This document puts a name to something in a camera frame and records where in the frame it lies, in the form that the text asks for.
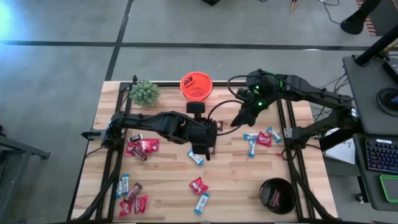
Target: white candy wrapper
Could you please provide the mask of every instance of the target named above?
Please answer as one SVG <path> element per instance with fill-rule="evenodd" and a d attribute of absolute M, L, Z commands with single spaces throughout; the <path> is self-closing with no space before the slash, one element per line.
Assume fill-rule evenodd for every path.
<path fill-rule="evenodd" d="M 202 213 L 202 211 L 205 208 L 205 205 L 206 205 L 206 202 L 207 202 L 208 199 L 209 199 L 209 194 L 208 193 L 204 193 L 200 197 L 199 202 L 198 202 L 198 204 L 197 204 L 197 206 L 195 207 L 195 210 L 194 210 L 194 212 L 196 214 L 200 215 Z"/>
<path fill-rule="evenodd" d="M 118 187 L 116 189 L 116 198 L 119 198 L 122 195 L 122 190 L 123 190 L 123 183 L 122 183 L 122 180 L 120 179 L 119 183 L 118 183 Z"/>
<path fill-rule="evenodd" d="M 249 152 L 248 156 L 253 158 L 254 157 L 254 150 L 256 148 L 256 140 L 255 139 L 250 139 L 249 140 Z"/>
<path fill-rule="evenodd" d="M 267 128 L 266 130 L 269 134 L 271 134 L 272 138 L 275 140 L 276 143 L 280 143 L 282 139 L 279 137 L 278 133 L 276 133 L 272 127 Z"/>
<path fill-rule="evenodd" d="M 126 195 L 129 193 L 129 174 L 122 176 L 122 194 Z"/>
<path fill-rule="evenodd" d="M 258 137 L 259 137 L 259 133 L 243 134 L 244 140 L 257 139 Z"/>
<path fill-rule="evenodd" d="M 188 156 L 191 157 L 199 166 L 202 166 L 205 162 L 205 160 L 202 159 L 200 156 L 194 154 L 192 152 L 192 149 L 188 151 Z"/>

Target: black bowl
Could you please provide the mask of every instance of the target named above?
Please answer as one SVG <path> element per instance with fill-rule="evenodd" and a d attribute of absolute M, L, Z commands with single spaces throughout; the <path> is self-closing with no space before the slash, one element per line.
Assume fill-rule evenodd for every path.
<path fill-rule="evenodd" d="M 285 215 L 296 206 L 297 196 L 292 184 L 281 178 L 273 178 L 261 185 L 260 201 L 270 211 Z"/>

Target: metal stand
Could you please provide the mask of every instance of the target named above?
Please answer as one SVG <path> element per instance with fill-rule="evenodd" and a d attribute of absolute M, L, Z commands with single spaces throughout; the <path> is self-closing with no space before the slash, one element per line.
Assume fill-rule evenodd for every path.
<path fill-rule="evenodd" d="M 9 175 L 6 181 L 2 180 L 2 200 L 0 205 L 0 223 L 5 222 L 6 215 L 8 214 L 8 208 L 17 193 L 17 188 L 19 183 L 24 176 L 25 170 L 29 163 L 29 159 L 32 155 L 39 156 L 41 159 L 48 159 L 51 152 L 45 152 L 41 149 L 37 149 L 32 146 L 11 140 L 7 138 L 4 134 L 0 135 L 0 146 L 5 146 L 10 151 L 5 150 L 7 157 L 16 157 L 13 160 L 15 162 L 14 167 L 12 167 L 12 174 Z"/>

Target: white paper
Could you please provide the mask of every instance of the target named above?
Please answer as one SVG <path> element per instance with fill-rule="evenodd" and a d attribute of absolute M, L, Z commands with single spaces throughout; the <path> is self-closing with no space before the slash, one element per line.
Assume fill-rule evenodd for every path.
<path fill-rule="evenodd" d="M 334 133 L 337 130 L 338 128 L 333 128 L 326 135 Z M 353 139 L 351 138 L 327 150 L 325 156 L 355 165 L 355 145 Z"/>

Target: black floor stripe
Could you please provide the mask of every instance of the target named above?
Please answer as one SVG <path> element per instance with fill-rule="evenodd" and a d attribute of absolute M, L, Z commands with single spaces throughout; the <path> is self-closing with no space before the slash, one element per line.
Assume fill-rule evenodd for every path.
<path fill-rule="evenodd" d="M 116 61 L 118 59 L 124 32 L 126 31 L 127 22 L 129 21 L 129 16 L 130 16 L 130 11 L 131 11 L 133 1 L 134 0 L 129 0 L 127 3 L 127 7 L 126 7 L 126 11 L 124 12 L 122 24 L 120 25 L 118 38 L 116 39 L 116 45 L 114 46 L 111 61 L 109 62 L 108 70 L 106 71 L 105 81 L 111 81 L 111 79 L 112 79 L 114 66 L 116 65 Z"/>
<path fill-rule="evenodd" d="M 187 48 L 187 49 L 265 49 L 265 50 L 341 50 L 365 51 L 366 46 L 316 46 L 316 45 L 272 45 L 272 44 L 189 44 L 189 43 L 143 43 L 125 42 L 122 47 L 142 48 Z"/>
<path fill-rule="evenodd" d="M 35 40 L 0 40 L 0 45 L 22 46 L 67 46 L 67 47 L 114 47 L 115 42 L 82 42 L 82 41 L 35 41 Z"/>

